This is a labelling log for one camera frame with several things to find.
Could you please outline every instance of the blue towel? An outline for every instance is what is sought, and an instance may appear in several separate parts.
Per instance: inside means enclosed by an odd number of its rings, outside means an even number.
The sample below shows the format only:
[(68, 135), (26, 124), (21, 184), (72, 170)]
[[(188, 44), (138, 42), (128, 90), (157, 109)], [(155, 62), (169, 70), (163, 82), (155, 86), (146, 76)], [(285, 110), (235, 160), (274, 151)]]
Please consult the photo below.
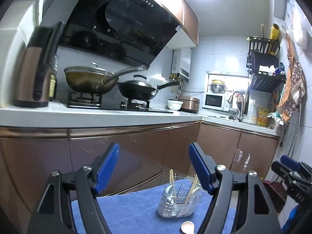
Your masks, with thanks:
[[(191, 184), (190, 181), (183, 179), (175, 182), (176, 187), (179, 183), (183, 183), (185, 188)], [(157, 213), (157, 207), (164, 186), (123, 195), (98, 197), (99, 207), (112, 234), (180, 234), (181, 224), (185, 221), (192, 221), (195, 224), (195, 233), (197, 233), (205, 218), (212, 196), (205, 192), (196, 210), (189, 217), (163, 218)], [(85, 234), (78, 201), (73, 201), (71, 206), (77, 232)], [(235, 211), (235, 208), (229, 208), (222, 234), (231, 232)]]

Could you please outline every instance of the brown rice cooker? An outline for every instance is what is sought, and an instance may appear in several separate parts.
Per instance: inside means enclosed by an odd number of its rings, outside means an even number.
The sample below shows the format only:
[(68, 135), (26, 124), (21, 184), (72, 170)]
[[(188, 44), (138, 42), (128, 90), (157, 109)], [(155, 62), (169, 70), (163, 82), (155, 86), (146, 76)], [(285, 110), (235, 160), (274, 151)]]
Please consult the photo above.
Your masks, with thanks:
[(183, 102), (180, 111), (197, 113), (199, 110), (199, 99), (198, 98), (181, 95), (181, 96), (179, 96), (178, 101)]

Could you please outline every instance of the white countertop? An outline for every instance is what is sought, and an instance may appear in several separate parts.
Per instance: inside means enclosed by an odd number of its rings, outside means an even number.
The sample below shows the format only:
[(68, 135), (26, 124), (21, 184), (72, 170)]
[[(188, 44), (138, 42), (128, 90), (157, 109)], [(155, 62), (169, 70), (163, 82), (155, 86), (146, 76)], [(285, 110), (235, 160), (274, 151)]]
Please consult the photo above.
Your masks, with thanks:
[(67, 108), (63, 103), (55, 101), (50, 102), (49, 106), (43, 108), (21, 108), (13, 105), (0, 108), (0, 126), (29, 128), (104, 128), (203, 120), (219, 125), (280, 136), (277, 131), (272, 129), (211, 117), (209, 114), (180, 111), (172, 112), (173, 113), (148, 113)]

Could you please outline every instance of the ceiling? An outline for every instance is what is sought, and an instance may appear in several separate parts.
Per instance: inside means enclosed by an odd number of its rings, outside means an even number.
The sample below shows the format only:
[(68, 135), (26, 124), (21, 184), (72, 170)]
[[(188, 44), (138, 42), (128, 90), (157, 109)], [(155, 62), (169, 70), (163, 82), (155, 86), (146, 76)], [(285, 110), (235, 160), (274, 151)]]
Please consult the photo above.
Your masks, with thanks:
[(261, 36), (269, 0), (186, 0), (199, 18), (199, 36)]

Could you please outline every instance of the range hood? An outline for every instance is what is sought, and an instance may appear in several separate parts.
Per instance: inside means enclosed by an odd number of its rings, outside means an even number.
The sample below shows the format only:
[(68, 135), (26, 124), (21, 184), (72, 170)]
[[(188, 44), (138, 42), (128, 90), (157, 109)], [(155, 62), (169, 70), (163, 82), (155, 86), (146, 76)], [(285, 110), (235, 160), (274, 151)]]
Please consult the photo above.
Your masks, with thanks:
[(154, 0), (79, 0), (60, 44), (149, 66), (180, 28)]

